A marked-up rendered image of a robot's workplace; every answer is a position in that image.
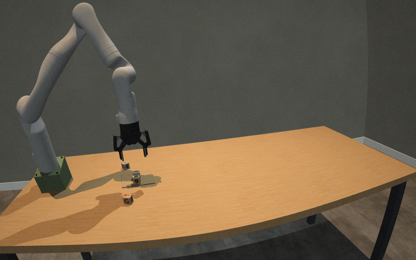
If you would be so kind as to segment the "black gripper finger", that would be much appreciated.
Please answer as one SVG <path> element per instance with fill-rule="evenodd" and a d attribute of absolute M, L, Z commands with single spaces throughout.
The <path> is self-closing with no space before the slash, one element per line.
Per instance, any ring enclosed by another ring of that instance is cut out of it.
<path fill-rule="evenodd" d="M 115 135 L 115 134 L 113 135 L 114 151 L 118 151 L 120 155 L 120 159 L 124 161 L 122 150 L 126 146 L 127 142 L 129 141 L 129 137 L 126 137 L 125 141 L 122 141 L 120 147 L 117 147 L 117 141 L 119 140 L 119 138 L 120 138 L 120 135 Z"/>
<path fill-rule="evenodd" d="M 135 136 L 135 135 L 133 136 L 133 138 L 143 146 L 144 156 L 147 157 L 147 155 L 148 155 L 147 147 L 151 145 L 151 141 L 150 141 L 150 138 L 149 138 L 149 133 L 148 133 L 147 129 L 145 129 L 144 131 L 141 131 L 141 134 L 143 134 L 146 137 L 146 140 L 147 140 L 146 143 L 144 143 L 143 140 L 137 138 L 137 136 Z"/>

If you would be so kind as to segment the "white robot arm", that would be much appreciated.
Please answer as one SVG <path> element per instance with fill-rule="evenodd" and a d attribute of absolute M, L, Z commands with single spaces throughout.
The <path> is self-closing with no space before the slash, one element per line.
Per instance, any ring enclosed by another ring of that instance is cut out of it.
<path fill-rule="evenodd" d="M 83 2 L 76 5 L 72 17 L 74 24 L 68 34 L 56 43 L 45 57 L 32 93 L 20 98 L 16 107 L 33 151 L 33 158 L 39 171 L 43 173 L 52 172 L 59 163 L 41 114 L 56 81 L 86 34 L 104 64 L 114 70 L 112 83 L 118 102 L 116 120 L 122 125 L 138 121 L 135 95 L 129 86 L 137 77 L 135 69 L 120 54 L 103 30 L 90 4 Z"/>

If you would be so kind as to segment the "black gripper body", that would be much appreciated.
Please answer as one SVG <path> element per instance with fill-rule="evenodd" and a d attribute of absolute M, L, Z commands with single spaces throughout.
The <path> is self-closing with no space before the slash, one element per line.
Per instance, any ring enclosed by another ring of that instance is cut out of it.
<path fill-rule="evenodd" d="M 125 141 L 126 137 L 129 137 L 129 141 L 126 145 L 136 144 L 137 141 L 133 138 L 133 136 L 137 136 L 137 138 L 141 137 L 139 121 L 136 123 L 130 123 L 126 125 L 120 124 L 120 138 Z"/>

